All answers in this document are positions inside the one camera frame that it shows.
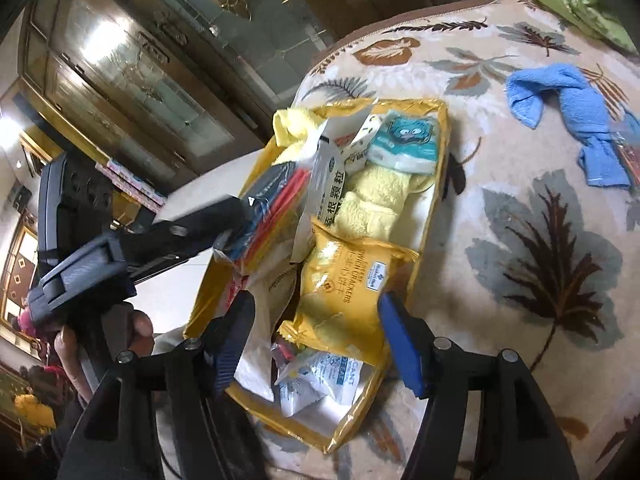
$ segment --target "human hand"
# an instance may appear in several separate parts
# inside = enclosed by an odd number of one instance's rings
[[[153,324],[149,317],[139,310],[134,310],[132,316],[134,335],[129,345],[129,350],[135,352],[138,357],[148,356],[154,348]],[[86,402],[89,402],[94,393],[91,391],[80,365],[76,333],[68,326],[63,326],[56,336],[54,348],[58,357],[60,357],[62,367],[65,369],[69,381],[71,381],[78,394]]]

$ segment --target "metal bolt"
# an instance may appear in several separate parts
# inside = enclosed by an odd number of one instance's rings
[[[200,340],[197,337],[190,337],[184,342],[184,347],[187,350],[197,350],[200,348]]]
[[[121,365],[124,365],[132,362],[134,357],[135,354],[131,350],[125,350],[124,352],[120,352],[116,359]]]
[[[451,348],[451,341],[446,337],[437,337],[433,340],[433,345],[438,350],[449,350],[449,348]]]
[[[186,227],[182,227],[181,225],[172,225],[171,227],[169,227],[169,232],[172,235],[180,236],[180,237],[183,237],[183,238],[188,233],[187,228]]]
[[[514,363],[518,360],[518,353],[515,350],[507,348],[502,351],[502,358],[508,363]]]

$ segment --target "black cable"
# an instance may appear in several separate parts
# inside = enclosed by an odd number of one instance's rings
[[[164,450],[162,450],[162,446],[160,446],[160,444],[158,443],[158,447],[160,448],[160,458],[162,459],[162,462],[164,463],[164,465],[166,466],[166,468],[171,471],[171,473],[174,474],[174,476],[178,479],[178,480],[182,480],[182,476],[180,476],[178,474],[178,472],[171,467],[171,464],[169,464],[169,461],[166,459],[166,457],[164,456]]]

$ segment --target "blue package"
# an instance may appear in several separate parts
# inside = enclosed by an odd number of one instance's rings
[[[435,117],[416,118],[391,111],[369,144],[367,160],[403,173],[433,174],[439,133]]]

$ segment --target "blue towel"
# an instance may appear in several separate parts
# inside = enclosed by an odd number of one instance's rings
[[[540,94],[545,90],[558,91],[564,125],[584,144],[578,163],[586,174],[587,184],[629,186],[629,177],[611,143],[611,120],[604,98],[575,66],[557,63],[518,70],[508,77],[504,90],[511,113],[532,129],[542,117],[544,103]]]

